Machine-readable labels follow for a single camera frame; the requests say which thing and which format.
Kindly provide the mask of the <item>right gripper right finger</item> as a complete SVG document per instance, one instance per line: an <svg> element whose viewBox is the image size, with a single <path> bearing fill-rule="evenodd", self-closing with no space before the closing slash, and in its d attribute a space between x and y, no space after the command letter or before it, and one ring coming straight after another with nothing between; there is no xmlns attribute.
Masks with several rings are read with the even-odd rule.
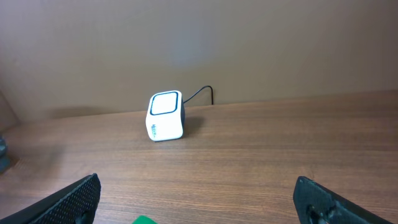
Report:
<svg viewBox="0 0 398 224"><path fill-rule="evenodd" d="M296 181L293 201L301 224L392 224L305 176Z"/></svg>

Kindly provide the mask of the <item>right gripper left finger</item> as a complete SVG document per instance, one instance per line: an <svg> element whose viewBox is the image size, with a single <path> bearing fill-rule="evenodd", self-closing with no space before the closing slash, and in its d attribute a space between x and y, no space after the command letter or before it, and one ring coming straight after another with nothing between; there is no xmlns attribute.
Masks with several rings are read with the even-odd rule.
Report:
<svg viewBox="0 0 398 224"><path fill-rule="evenodd" d="M33 205L1 219L1 224L92 224L100 202L97 174L68 185Z"/></svg>

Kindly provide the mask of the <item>green lid jar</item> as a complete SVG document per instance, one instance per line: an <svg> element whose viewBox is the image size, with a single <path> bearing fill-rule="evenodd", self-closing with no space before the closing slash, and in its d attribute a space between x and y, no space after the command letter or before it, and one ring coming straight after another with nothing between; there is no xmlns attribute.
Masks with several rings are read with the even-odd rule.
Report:
<svg viewBox="0 0 398 224"><path fill-rule="evenodd" d="M151 218L141 215L137 217L132 224L157 224L155 221L153 221Z"/></svg>

